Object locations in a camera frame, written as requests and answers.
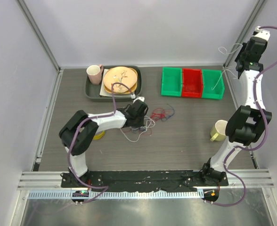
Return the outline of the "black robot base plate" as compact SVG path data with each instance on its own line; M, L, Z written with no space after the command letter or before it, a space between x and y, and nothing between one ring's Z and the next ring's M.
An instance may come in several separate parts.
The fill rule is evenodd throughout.
M228 186L225 172L193 170L146 170L146 171L88 171L80 180L72 172L61 173L62 188L90 186L92 191L139 192L157 191L186 192L196 187Z

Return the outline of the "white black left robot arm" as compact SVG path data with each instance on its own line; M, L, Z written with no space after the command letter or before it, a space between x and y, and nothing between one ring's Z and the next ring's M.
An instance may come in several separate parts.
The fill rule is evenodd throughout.
M147 104L135 99L132 104L101 114L77 111L59 132L59 138L67 151L67 161L72 183L78 188L88 182L88 166L85 152L94 136L109 129L140 128L148 112Z

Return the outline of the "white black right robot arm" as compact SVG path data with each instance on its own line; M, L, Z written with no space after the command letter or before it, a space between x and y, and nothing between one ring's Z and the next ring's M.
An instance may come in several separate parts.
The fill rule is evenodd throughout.
M266 111L261 97L260 73L263 71L263 64L259 63L268 40L259 35L251 37L243 43L235 59L244 103L226 125L227 139L219 151L203 165L200 179L206 186L226 179L229 164L241 150L246 150L251 143L259 140L265 131L265 125L272 119L272 113Z

